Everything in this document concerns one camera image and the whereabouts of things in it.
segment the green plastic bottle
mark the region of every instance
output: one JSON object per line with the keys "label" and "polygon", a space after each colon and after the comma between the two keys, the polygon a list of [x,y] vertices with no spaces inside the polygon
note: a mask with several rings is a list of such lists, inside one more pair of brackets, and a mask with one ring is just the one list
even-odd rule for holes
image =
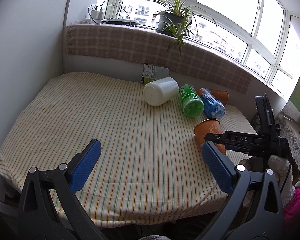
{"label": "green plastic bottle", "polygon": [[194,87],[188,84],[179,88],[179,94],[182,104],[182,112],[187,117],[197,117],[202,114],[204,104],[201,98],[197,95]]}

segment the pink fabric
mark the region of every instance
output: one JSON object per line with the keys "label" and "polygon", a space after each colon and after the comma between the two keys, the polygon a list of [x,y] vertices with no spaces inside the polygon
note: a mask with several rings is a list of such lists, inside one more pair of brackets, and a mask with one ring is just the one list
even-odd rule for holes
{"label": "pink fabric", "polygon": [[290,225],[300,214],[300,188],[296,188],[292,200],[283,209],[284,225]]}

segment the brown plaid blanket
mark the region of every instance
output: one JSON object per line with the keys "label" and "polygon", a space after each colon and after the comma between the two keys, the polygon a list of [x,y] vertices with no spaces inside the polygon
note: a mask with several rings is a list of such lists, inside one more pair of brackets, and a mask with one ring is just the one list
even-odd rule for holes
{"label": "brown plaid blanket", "polygon": [[137,27],[72,25],[67,32],[70,55],[113,58],[164,66],[170,71],[200,78],[246,94],[252,75],[233,62],[187,43],[181,57],[174,38]]}

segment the white plastic cup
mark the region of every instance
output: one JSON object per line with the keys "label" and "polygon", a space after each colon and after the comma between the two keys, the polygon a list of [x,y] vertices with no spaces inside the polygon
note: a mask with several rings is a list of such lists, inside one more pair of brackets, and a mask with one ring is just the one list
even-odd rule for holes
{"label": "white plastic cup", "polygon": [[178,83],[170,77],[152,81],[143,88],[143,98],[151,106],[162,105],[178,94]]}

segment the black plant pot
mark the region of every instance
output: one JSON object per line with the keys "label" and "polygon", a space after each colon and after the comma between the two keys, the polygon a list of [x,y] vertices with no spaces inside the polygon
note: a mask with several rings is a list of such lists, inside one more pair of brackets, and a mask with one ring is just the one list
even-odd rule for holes
{"label": "black plant pot", "polygon": [[166,26],[166,24],[164,22],[167,22],[167,23],[171,23],[170,21],[173,22],[173,24],[175,26],[178,26],[179,23],[182,22],[183,20],[183,17],[179,16],[179,15],[175,15],[175,14],[172,14],[172,13],[161,13],[160,14],[160,22],[158,24],[158,29],[156,29],[155,31],[157,33],[163,33],[165,35],[168,35],[168,36],[171,36],[171,37],[174,37],[174,35],[171,33],[171,31],[169,31],[169,29],[165,29],[164,32],[162,32],[163,28]]}

